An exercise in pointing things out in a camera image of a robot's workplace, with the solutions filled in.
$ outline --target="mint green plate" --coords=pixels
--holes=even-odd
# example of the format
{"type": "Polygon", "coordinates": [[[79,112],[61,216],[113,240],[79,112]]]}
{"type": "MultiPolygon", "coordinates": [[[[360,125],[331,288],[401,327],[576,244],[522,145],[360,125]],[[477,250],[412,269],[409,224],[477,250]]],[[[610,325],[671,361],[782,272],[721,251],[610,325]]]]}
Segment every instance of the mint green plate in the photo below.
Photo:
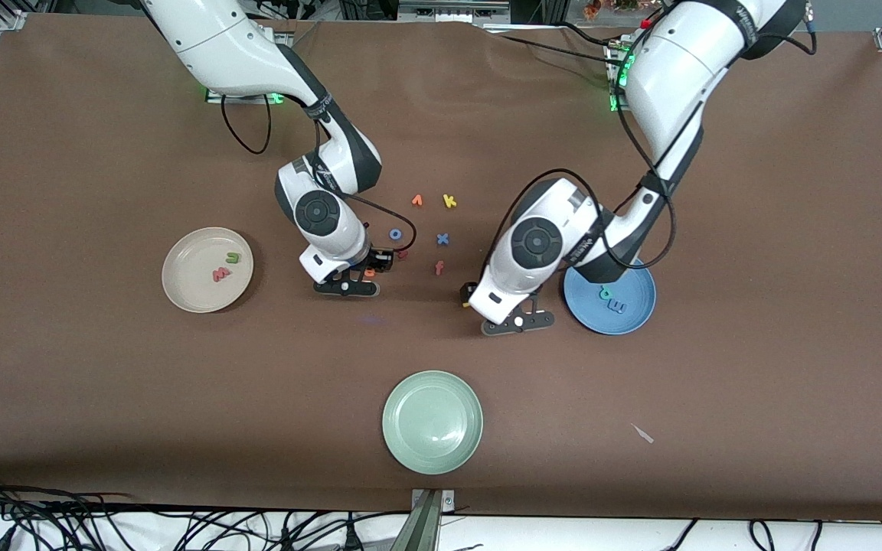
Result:
{"type": "Polygon", "coordinates": [[[411,471],[450,473],[479,446],[482,405],[472,388],[451,373],[414,373],[386,399],[383,439],[411,471]]]}

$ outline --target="plate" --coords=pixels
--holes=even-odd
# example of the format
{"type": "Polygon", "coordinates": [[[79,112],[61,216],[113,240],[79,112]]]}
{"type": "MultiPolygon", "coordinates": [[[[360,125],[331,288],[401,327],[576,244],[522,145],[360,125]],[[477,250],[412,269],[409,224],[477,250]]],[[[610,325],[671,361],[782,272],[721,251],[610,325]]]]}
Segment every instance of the plate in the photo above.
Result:
{"type": "Polygon", "coordinates": [[[168,251],[162,264],[162,289],[182,310],[206,314],[234,303],[253,273],[254,256],[247,240],[225,227],[204,227],[168,251]],[[227,262],[231,253],[240,255],[236,264],[227,262]]]}
{"type": "Polygon", "coordinates": [[[383,407],[383,439],[393,457],[421,474],[461,467],[482,439],[482,405],[475,391],[451,373],[414,373],[383,407]]]}
{"type": "Polygon", "coordinates": [[[563,300],[585,328],[599,334],[630,334],[655,310],[655,280],[648,269],[627,269],[617,282],[601,285],[568,268],[563,275],[563,300]]]}

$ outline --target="brown table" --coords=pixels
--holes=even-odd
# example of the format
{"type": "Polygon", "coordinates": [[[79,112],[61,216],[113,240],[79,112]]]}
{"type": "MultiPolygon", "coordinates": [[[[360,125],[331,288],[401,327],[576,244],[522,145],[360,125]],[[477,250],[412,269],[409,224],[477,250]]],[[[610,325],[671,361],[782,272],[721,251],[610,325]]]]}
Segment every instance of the brown table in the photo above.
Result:
{"type": "MultiPolygon", "coordinates": [[[[465,24],[321,24],[298,49],[381,151],[365,196],[419,224],[375,300],[316,296],[297,263],[305,242],[273,198],[276,169],[311,147],[296,106],[274,109],[255,157],[142,18],[31,15],[3,37],[0,481],[188,504],[397,509],[433,486],[473,513],[882,519],[868,34],[725,79],[652,270],[658,307],[622,337],[568,317],[556,279],[559,321],[535,334],[482,337],[456,299],[540,171],[573,168],[609,205],[643,174],[599,64],[465,24]],[[165,299],[160,269],[207,226],[246,235],[256,273],[235,307],[197,316],[165,299]],[[381,437],[391,388],[430,369],[469,381],[485,411],[475,457],[436,478],[381,437]]],[[[230,114],[263,136],[263,107],[230,114]]],[[[357,211],[388,243],[396,224],[357,211]]]]}

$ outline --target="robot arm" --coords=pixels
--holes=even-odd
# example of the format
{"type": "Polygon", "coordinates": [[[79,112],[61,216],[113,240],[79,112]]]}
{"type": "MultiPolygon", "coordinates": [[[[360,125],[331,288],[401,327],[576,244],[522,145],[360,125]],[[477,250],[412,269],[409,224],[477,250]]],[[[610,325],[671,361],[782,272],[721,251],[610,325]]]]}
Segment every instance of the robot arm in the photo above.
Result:
{"type": "Polygon", "coordinates": [[[297,53],[267,39],[236,0],[145,0],[179,60],[205,87],[223,95],[279,93],[321,123],[329,140],[281,167],[274,195],[309,241],[299,257],[318,283],[367,258],[363,224],[338,193],[366,191],[381,174],[381,157],[297,53]]]}
{"type": "Polygon", "coordinates": [[[675,3],[630,52],[635,58],[627,72],[626,99],[657,161],[655,171],[639,182],[627,213],[619,217],[602,207],[598,220],[593,203],[573,182],[561,178],[536,184],[512,215],[513,224],[469,297],[470,306],[501,324],[550,278],[561,260],[574,265],[589,282],[620,278],[699,149],[704,105],[730,64],[739,56],[755,59],[769,53],[780,39],[760,35],[791,34],[806,13],[805,0],[675,3]],[[528,235],[526,227],[535,224],[560,240],[559,247],[538,255],[536,262],[534,243],[522,238],[528,235]]]}

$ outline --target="blue plate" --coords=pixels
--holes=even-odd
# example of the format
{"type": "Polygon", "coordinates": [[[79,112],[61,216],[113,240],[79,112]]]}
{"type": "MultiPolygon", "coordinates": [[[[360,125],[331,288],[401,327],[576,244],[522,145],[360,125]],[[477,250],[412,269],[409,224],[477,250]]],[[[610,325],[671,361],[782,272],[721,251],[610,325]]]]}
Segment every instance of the blue plate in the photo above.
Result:
{"type": "Polygon", "coordinates": [[[647,269],[627,269],[617,282],[601,285],[568,268],[563,300],[585,328],[599,334],[630,334],[655,310],[655,280],[647,269]]]}

